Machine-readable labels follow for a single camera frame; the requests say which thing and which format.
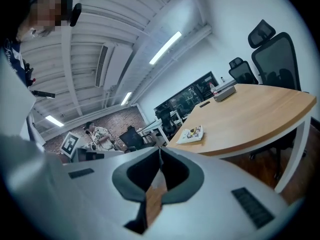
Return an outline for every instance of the wooden floor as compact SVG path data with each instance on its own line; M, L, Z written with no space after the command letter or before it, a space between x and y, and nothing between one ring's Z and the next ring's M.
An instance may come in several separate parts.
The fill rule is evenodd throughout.
M305 195L310 179L316 170L316 164L320 158L320 132L317 131L313 126L310 127L306 150L306 157L301 159L291 180L280 193L289 205ZM281 151L282 172L287 166L291 151L291 148ZM276 161L274 160L274 156L270 151L257 154L255 160L250 160L248 153L228 157L224 160L239 166L271 188L275 188L277 185L277 181L274 179ZM163 184L157 188L150 187L147 191L146 216L148 225L151 225L161 212L161 196L166 191L167 188L165 182L163 182Z

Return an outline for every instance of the snack package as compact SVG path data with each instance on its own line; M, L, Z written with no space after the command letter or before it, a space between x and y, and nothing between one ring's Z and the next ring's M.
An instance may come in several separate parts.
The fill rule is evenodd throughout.
M176 142L177 144L190 143L190 142L198 142L201 141L204 135L204 128L202 125L197 126L191 130L184 129L180 135L180 138Z

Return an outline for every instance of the ceiling light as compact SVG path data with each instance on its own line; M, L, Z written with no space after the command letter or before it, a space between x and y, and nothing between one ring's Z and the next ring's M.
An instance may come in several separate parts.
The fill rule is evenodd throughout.
M63 123L60 123L58 120L54 119L51 115L48 115L45 119L49 120L51 123L54 123L55 125L62 127L64 126Z
M121 106L124 105L127 102L127 100L129 99L131 94L132 94L131 91L126 94L126 96L124 97L124 100L121 103Z
M166 52L166 50L169 49L169 47L175 42L177 41L177 39L181 37L181 33L180 31L178 31L177 33L174 34L173 37L170 38L170 40L168 42L165 43L164 46L162 46L162 48L157 52L157 54L152 58L152 60L149 62L151 65L155 64L157 60L159 60L159 58L162 56L162 54L164 54Z

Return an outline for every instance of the ceiling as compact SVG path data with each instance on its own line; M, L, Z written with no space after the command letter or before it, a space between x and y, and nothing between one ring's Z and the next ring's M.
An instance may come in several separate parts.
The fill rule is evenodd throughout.
M125 108L120 103L128 92L134 98L172 52L204 25L195 0L73 0L82 4L75 27L62 27L47 37L27 37L22 57L34 68L31 90L55 93L55 99L37 97L33 117L37 130L48 140ZM177 32L177 41L155 65L149 61ZM103 43L130 45L133 53L114 88L95 87L96 69ZM45 119L53 116L65 124L60 129Z

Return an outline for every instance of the chair headrest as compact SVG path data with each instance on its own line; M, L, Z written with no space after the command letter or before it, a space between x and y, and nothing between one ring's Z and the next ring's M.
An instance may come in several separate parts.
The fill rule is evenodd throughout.
M264 45L276 34L276 30L264 19L248 35L248 42L251 48L256 49Z
M236 57L235 59L229 62L230 68L233 69L242 62L244 62L242 58Z

